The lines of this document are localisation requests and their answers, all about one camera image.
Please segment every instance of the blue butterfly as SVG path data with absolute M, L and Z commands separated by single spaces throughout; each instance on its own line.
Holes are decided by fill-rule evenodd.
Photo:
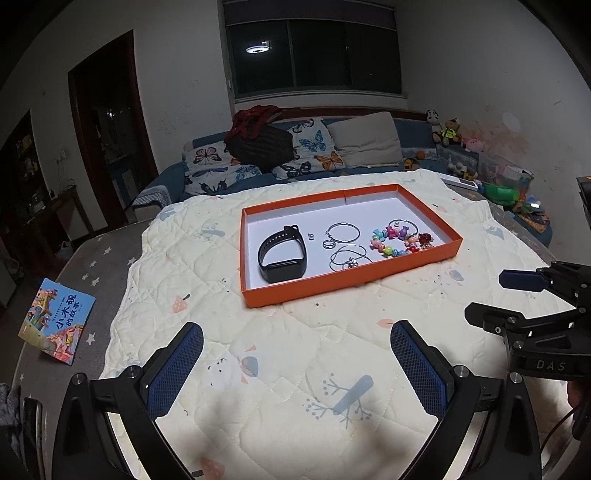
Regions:
M 311 152 L 318 152 L 326 150 L 326 144 L 324 143 L 324 139 L 322 138 L 322 132 L 318 130 L 316 132 L 316 141 L 311 142 L 307 138 L 300 139 L 300 144 L 302 147 L 306 147 Z
M 305 161 L 304 163 L 302 163 L 299 168 L 298 167 L 292 167 L 291 165 L 280 165 L 279 168 L 282 168 L 283 170 L 285 170 L 287 172 L 287 178 L 289 179 L 293 179 L 295 177 L 299 177 L 300 175 L 306 175 L 308 173 L 310 173 L 311 169 L 312 169 L 312 165 L 310 164 L 309 161 Z
M 255 167 L 254 165 L 243 165 L 236 169 L 236 181 L 244 180 L 247 176 L 256 177 L 261 174 L 262 173 L 258 167 Z
M 200 183 L 201 189 L 205 195 L 215 195 L 222 190 L 226 190 L 228 187 L 226 185 L 226 180 L 220 180 L 217 184 L 217 188 L 211 188 L 207 183 Z
M 305 122 L 297 124 L 294 128 L 291 129 L 291 131 L 295 134 L 300 134 L 302 132 L 302 130 L 304 129 L 304 127 L 311 128 L 313 126 L 314 126 L 314 119 L 310 118 L 309 120 L 306 120 Z
M 228 167 L 224 167 L 224 168 L 210 168 L 209 170 L 202 170 L 202 171 L 196 171 L 193 175 L 191 175 L 193 178 L 195 177 L 201 177 L 202 175 L 205 175 L 207 173 L 221 173 L 224 171 L 227 171 Z

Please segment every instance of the blue gripper pad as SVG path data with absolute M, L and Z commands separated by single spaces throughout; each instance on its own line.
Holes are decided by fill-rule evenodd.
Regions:
M 548 280 L 540 272 L 527 270 L 503 270 L 499 284 L 511 290 L 542 291 L 548 288 Z
M 441 420 L 454 390 L 451 366 L 407 320 L 392 326 L 390 345 L 425 411 Z
M 203 350 L 203 331 L 187 322 L 164 349 L 156 352 L 140 382 L 148 414 L 155 420 L 168 413 Z

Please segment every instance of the red cloth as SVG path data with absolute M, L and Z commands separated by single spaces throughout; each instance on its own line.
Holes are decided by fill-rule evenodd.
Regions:
M 239 133 L 242 138 L 255 139 L 258 137 L 261 125 L 265 125 L 271 116 L 280 112 L 281 109 L 275 105 L 257 105 L 248 110 L 240 110 L 234 115 L 232 129 L 224 137 L 224 142 L 227 143 Z

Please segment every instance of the children's book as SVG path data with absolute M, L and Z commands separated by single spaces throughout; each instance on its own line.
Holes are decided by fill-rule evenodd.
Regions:
M 95 298 L 43 280 L 18 336 L 71 365 Z

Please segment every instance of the window sill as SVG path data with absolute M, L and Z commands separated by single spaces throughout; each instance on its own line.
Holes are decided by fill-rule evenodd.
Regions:
M 407 110 L 407 97 L 396 93 L 365 92 L 361 90 L 304 90 L 298 92 L 266 93 L 236 99 L 236 110 L 260 105 L 262 100 L 280 108 L 309 108 L 319 106 L 359 106 Z

